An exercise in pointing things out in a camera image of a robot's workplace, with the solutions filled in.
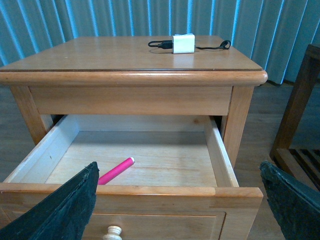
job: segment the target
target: curtain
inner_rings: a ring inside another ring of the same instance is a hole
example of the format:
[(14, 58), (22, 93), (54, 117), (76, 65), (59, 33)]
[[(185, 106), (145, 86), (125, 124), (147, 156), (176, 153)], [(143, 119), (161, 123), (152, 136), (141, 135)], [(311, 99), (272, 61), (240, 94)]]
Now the curtain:
[(0, 0), (0, 66), (82, 36), (218, 35), (294, 82), (320, 43), (319, 0)]

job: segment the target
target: wooden knob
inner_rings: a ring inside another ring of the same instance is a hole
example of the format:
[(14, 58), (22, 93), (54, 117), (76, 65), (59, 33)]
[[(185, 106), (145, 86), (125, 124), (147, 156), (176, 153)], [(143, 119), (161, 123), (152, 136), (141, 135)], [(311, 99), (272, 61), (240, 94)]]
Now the wooden knob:
[(122, 229), (118, 226), (109, 226), (108, 233), (103, 236), (103, 240), (122, 240), (120, 237)]

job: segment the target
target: black cable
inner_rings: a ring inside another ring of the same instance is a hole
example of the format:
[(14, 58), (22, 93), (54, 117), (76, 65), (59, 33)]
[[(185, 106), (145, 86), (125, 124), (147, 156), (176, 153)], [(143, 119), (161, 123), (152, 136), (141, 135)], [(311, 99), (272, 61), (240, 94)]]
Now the black cable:
[(151, 41), (148, 43), (148, 46), (152, 47), (152, 48), (172, 49), (173, 42), (172, 42), (172, 40)]
[[(160, 48), (160, 49), (172, 49), (174, 47), (174, 43), (172, 40), (162, 40), (162, 41), (151, 41), (148, 43), (148, 46), (151, 48)], [(231, 41), (225, 40), (223, 41), (220, 46), (217, 47), (201, 47), (201, 46), (195, 46), (196, 49), (200, 50), (216, 50), (216, 49), (223, 49), (223, 50), (228, 50), (231, 46)]]
[(211, 49), (211, 50), (224, 49), (224, 50), (228, 50), (230, 48), (230, 46), (231, 46), (231, 41), (225, 40), (220, 44), (220, 46), (217, 46), (217, 47), (200, 47), (200, 46), (196, 46), (195, 48), (196, 49), (200, 49), (200, 50), (205, 50), (205, 49)]

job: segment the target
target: open drawer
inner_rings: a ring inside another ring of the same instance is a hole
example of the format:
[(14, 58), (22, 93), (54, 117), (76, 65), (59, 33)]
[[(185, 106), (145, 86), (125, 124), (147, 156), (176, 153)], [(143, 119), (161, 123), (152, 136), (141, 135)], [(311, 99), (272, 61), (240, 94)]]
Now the open drawer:
[(208, 116), (68, 115), (0, 183), (0, 227), (28, 211), (89, 163), (101, 175), (135, 164), (97, 187), (83, 239), (110, 225), (124, 240), (243, 240), (259, 209), (259, 188), (239, 187)]

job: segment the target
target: wooden floor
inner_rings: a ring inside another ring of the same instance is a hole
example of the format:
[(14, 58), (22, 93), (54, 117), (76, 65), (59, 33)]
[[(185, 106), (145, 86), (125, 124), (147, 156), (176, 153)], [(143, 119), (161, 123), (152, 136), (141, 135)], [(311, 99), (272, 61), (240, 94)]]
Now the wooden floor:
[[(266, 191), (260, 177), (259, 165), (269, 159), (285, 111), (292, 86), (269, 83), (254, 90), (246, 121), (235, 174), (241, 187), (259, 187)], [(320, 87), (312, 92), (293, 147), (319, 149), (320, 146)], [(3, 181), (34, 147), (25, 122), (10, 89), (0, 86), (0, 181)], [(248, 240), (284, 240), (280, 227), (264, 197)]]

